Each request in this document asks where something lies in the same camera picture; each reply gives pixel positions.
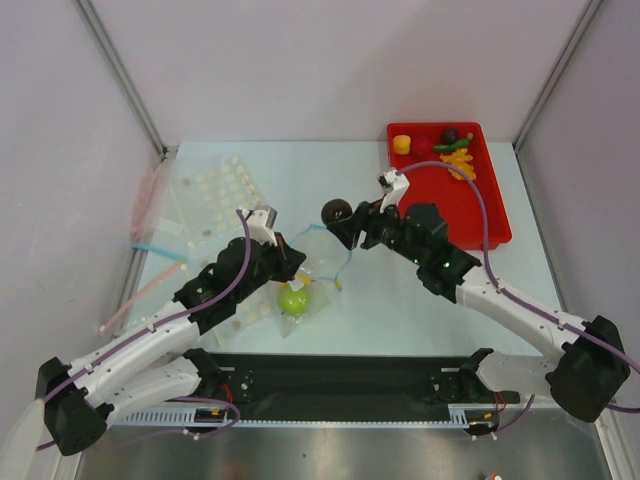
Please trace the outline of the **red plastic tray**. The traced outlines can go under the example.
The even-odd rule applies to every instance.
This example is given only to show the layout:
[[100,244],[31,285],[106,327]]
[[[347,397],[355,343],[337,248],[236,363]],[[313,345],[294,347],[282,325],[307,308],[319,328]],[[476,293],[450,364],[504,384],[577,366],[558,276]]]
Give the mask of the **red plastic tray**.
[[[405,212],[415,203],[432,203],[447,222],[449,239],[454,244],[465,250],[480,250],[484,245],[494,250],[511,241],[512,231],[479,123],[390,123],[387,125],[390,165],[401,170],[421,161],[443,162],[440,156],[450,152],[434,151],[429,157],[418,158],[412,153],[412,140],[426,136],[432,139],[434,145],[442,144],[441,132],[448,127],[456,128],[460,139],[468,138],[471,141],[467,149],[473,156],[476,180],[468,184],[466,180],[454,179],[449,174],[449,169],[437,166],[419,167],[406,174],[410,187],[401,200],[399,209]],[[408,155],[393,152],[392,139],[396,135],[411,137],[411,152]]]

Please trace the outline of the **dark mangosteen toy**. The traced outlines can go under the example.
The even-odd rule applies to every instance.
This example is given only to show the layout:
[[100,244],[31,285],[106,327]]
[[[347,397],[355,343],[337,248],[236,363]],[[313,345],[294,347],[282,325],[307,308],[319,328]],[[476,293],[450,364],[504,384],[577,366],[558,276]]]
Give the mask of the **dark mangosteen toy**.
[[460,139],[459,131],[454,127],[445,128],[440,135],[442,144],[452,145]]
[[344,199],[332,199],[321,209],[321,220],[325,226],[349,218],[353,214],[351,205]]

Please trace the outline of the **right corner aluminium post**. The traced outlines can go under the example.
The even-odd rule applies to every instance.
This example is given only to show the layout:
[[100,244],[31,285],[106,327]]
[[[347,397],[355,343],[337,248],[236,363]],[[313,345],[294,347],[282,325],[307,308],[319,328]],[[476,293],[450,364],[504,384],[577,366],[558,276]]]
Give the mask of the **right corner aluminium post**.
[[522,147],[525,145],[529,135],[538,122],[539,117],[551,100],[556,88],[560,84],[583,40],[605,4],[606,1],[604,0],[589,0],[584,5],[584,8],[580,12],[569,36],[564,42],[560,53],[554,61],[549,74],[546,76],[541,90],[529,108],[522,125],[518,129],[517,134],[512,141],[512,147],[516,154],[519,154]]

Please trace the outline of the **red toy fruit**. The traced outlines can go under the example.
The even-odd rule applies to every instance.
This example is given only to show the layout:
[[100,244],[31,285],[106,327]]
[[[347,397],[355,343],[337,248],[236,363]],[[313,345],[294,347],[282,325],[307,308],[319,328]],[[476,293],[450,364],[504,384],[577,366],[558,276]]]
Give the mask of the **red toy fruit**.
[[412,153],[418,158],[426,158],[434,153],[434,143],[426,136],[416,137],[412,140]]

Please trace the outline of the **dark mangosteen toy back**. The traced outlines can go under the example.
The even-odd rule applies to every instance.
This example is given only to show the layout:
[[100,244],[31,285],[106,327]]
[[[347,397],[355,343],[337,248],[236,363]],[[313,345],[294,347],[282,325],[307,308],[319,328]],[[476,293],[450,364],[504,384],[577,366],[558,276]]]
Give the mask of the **dark mangosteen toy back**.
[[440,135],[442,144],[452,145],[460,139],[459,131],[454,127],[445,128]]

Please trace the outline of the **green toy apple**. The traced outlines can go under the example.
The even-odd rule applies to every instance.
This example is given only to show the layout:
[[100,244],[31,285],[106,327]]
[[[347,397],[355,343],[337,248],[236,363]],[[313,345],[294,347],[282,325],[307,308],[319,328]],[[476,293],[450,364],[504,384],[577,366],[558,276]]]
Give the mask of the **green toy apple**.
[[285,285],[278,295],[277,303],[283,312],[299,316],[310,308],[311,296],[306,288],[294,291],[289,285]]

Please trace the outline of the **dotted clear zip bag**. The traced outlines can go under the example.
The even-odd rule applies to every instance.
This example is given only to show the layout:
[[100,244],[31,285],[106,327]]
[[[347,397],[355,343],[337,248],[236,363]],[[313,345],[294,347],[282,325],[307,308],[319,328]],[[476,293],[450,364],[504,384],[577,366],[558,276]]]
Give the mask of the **dotted clear zip bag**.
[[[195,277],[230,240],[242,235],[237,208],[249,209],[263,202],[260,188],[237,154],[174,164],[158,222],[172,226],[169,248],[186,259],[179,274],[181,282]],[[199,345],[211,351],[230,347],[248,330],[269,320],[275,312],[271,287],[261,287],[240,303],[236,314],[202,337]]]

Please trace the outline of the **dark mangosteen toy front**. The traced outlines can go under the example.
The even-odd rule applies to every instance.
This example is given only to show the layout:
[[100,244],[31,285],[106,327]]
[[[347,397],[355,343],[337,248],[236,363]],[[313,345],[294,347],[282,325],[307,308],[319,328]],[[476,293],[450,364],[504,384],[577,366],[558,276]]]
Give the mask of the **dark mangosteen toy front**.
[[321,220],[325,226],[349,218],[353,214],[351,205],[344,199],[332,199],[321,209]]

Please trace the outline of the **blue zipper clear bag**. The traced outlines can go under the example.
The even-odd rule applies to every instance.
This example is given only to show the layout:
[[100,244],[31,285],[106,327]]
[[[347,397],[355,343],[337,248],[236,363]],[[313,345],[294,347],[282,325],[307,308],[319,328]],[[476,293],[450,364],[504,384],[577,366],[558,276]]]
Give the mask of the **blue zipper clear bag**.
[[[310,224],[289,242],[294,249],[306,254],[306,260],[298,272],[314,279],[310,286],[304,286],[295,280],[288,283],[274,283],[270,287],[272,305],[275,309],[276,327],[283,338],[291,336],[299,327],[309,324],[324,313],[343,290],[341,273],[352,259],[347,250],[325,226]],[[289,315],[278,306],[277,299],[281,289],[289,285],[294,291],[306,288],[311,296],[311,306],[299,316]]]

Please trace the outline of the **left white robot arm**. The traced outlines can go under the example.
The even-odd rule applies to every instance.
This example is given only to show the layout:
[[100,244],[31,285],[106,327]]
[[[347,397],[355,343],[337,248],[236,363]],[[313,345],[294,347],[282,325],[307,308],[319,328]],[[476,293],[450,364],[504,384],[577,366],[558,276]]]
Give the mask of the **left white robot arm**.
[[195,343],[268,282],[294,280],[306,258],[280,234],[264,244],[235,238],[147,324],[69,363],[44,362],[35,396],[45,404],[53,445],[71,456],[136,410],[176,397],[214,397],[220,376]]

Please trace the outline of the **yellow toy fruit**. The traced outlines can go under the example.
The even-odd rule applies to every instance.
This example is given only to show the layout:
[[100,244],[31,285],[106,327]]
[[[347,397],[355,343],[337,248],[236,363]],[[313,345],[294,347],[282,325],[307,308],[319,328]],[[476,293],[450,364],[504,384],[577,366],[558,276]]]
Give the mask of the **yellow toy fruit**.
[[411,152],[411,137],[396,135],[392,139],[393,152],[397,155],[408,155]]

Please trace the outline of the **orange toy fruit pieces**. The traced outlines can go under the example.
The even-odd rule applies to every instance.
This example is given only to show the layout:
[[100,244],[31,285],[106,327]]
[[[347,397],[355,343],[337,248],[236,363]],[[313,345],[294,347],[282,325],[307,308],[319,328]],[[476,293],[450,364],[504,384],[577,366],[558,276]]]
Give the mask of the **orange toy fruit pieces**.
[[458,181],[469,179],[475,181],[477,175],[474,171],[473,156],[468,153],[467,148],[457,149],[448,154],[442,154],[440,160],[453,168],[448,170],[449,174]]

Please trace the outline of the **aluminium frame rail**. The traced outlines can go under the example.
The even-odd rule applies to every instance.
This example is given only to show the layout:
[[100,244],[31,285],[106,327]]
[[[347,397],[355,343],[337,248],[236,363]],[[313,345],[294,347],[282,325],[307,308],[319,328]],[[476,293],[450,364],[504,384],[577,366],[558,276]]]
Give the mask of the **aluminium frame rail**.
[[[104,398],[105,403],[113,407],[107,416],[107,423],[112,425],[129,414],[170,400],[178,401],[179,397],[183,398],[183,402],[186,402],[187,396],[196,396],[196,401],[203,401],[205,394],[196,393],[203,385],[204,377],[190,361],[183,358],[162,368],[141,372]],[[595,396],[584,394],[578,397],[577,388],[551,389],[550,394],[567,413],[587,422],[595,421],[607,406],[607,402],[597,406]]]

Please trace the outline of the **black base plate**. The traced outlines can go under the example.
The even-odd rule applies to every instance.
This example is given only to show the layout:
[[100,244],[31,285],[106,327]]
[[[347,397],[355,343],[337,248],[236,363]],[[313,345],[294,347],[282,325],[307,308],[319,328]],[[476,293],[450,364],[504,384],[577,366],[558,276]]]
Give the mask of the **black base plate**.
[[466,357],[185,355],[201,379],[195,394],[229,399],[244,421],[420,422],[444,420],[452,405],[516,404],[494,393]]

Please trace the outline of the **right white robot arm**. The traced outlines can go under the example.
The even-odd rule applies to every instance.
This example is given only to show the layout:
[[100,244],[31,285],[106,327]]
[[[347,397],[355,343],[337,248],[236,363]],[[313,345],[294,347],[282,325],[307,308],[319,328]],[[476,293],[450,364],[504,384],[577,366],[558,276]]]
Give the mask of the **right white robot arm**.
[[461,376],[469,399],[484,401],[500,390],[533,394],[593,423],[629,378],[611,320],[597,316],[587,321],[556,311],[491,280],[478,258],[449,241],[435,205],[418,203],[401,213],[379,201],[352,208],[334,199],[322,208],[321,219],[347,249],[387,247],[416,266],[417,278],[432,294],[489,317],[540,353],[534,358],[479,350],[476,366]]

